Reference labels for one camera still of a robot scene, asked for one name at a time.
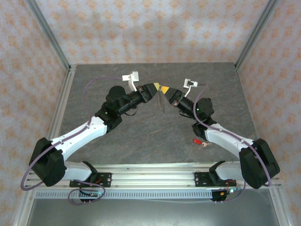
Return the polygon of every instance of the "patterned wallpaper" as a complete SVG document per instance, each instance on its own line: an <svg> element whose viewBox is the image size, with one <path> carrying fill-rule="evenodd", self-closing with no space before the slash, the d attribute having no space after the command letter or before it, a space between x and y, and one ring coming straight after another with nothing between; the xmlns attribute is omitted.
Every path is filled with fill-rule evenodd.
<svg viewBox="0 0 301 226"><path fill-rule="evenodd" d="M301 1L281 0L240 71L251 115L301 222Z"/></svg>
<svg viewBox="0 0 301 226"><path fill-rule="evenodd" d="M70 64L235 62L268 0L38 0Z"/></svg>
<svg viewBox="0 0 301 226"><path fill-rule="evenodd" d="M65 70L24 0L0 4L0 225L10 226L20 181L52 119Z"/></svg>

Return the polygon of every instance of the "white bracket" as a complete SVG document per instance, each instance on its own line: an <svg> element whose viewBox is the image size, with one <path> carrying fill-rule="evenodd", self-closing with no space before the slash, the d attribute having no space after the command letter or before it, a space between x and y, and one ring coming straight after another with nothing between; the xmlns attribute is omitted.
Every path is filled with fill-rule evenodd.
<svg viewBox="0 0 301 226"><path fill-rule="evenodd" d="M187 95L189 94L189 92L191 90L191 87L198 87L198 82L191 81L190 79L185 79L183 87L188 89L187 93L185 94L185 97L187 97Z"/></svg>
<svg viewBox="0 0 301 226"><path fill-rule="evenodd" d="M122 80L128 81L128 86L130 87L131 91L137 91L134 81L139 81L138 72L132 72L131 74L123 75Z"/></svg>

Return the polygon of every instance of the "gray metal floor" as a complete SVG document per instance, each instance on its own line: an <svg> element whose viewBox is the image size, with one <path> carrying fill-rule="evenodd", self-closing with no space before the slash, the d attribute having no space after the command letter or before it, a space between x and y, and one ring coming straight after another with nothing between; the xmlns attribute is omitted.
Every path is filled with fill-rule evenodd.
<svg viewBox="0 0 301 226"><path fill-rule="evenodd" d="M246 99L232 63L176 63L176 64L118 64L78 65L63 117L61 135L87 121L82 104L85 85L100 76L120 77L132 71L139 72L136 86L152 82L182 91L185 78L207 83L204 97L211 98L215 113L213 119L226 129L244 137L256 138ZM109 89L114 85L130 89L127 82L97 81L86 95L87 106L97 112ZM201 88L192 89L188 97L194 101ZM69 160L89 161L91 164L134 164L174 162L235 161L237 158L218 145L200 147L192 142L191 125L194 121L181 117L163 96L165 113L157 98L139 105L133 117L122 116L123 122L114 131L85 145Z"/></svg>
<svg viewBox="0 0 301 226"><path fill-rule="evenodd" d="M73 206L67 200L38 199L34 201L27 226L279 225L268 189L247 189L239 199L223 205L181 201L100 200Z"/></svg>

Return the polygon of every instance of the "red wire terminal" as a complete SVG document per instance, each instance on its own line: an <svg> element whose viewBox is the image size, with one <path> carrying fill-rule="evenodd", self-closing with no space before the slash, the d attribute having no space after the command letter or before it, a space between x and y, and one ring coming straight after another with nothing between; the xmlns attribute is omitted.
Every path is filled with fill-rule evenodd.
<svg viewBox="0 0 301 226"><path fill-rule="evenodd" d="M202 141L198 140L198 139L193 139L192 140L193 143L197 144L197 145L201 145Z"/></svg>

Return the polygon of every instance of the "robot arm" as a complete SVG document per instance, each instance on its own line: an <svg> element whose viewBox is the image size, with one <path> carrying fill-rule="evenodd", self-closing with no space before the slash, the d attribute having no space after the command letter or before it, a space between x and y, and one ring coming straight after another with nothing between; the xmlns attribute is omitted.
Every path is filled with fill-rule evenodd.
<svg viewBox="0 0 301 226"><path fill-rule="evenodd" d="M57 144L32 167L46 186L53 186L60 180L81 180L94 183L97 171L88 162L66 161L74 152L91 140L103 136L115 129L121 122L121 116L130 109L136 109L140 103L147 103L157 93L158 83L149 83L136 88L129 94L121 86L114 86L106 96L101 109L83 125L71 132L52 140L40 139L34 148L31 164L43 151Z"/></svg>
<svg viewBox="0 0 301 226"><path fill-rule="evenodd" d="M193 113L194 103L186 97L186 94L170 87L161 87L161 90L172 106L177 107L182 113L196 121ZM240 160L240 164L229 164L221 161L214 165L212 172L215 174L216 181L244 179L251 187L256 189L268 181L263 167L247 144L257 151L271 178L280 172L279 166L266 141L263 139L254 141L224 129L211 118L211 115L214 113L212 107L213 105L209 98L201 98L197 102L196 115L203 124L210 126L210 128L197 121L192 125L194 133L203 140L225 148Z"/></svg>

